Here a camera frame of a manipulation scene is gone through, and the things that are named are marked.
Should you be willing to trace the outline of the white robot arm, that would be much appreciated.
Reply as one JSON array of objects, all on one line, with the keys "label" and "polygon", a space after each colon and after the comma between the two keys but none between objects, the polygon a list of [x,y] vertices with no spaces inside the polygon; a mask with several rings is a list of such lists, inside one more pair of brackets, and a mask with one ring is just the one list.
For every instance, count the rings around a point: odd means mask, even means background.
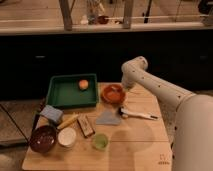
[{"label": "white robot arm", "polygon": [[195,94],[146,71],[143,56],[122,64],[122,85],[140,84],[176,110],[172,171],[213,171],[213,97]]}]

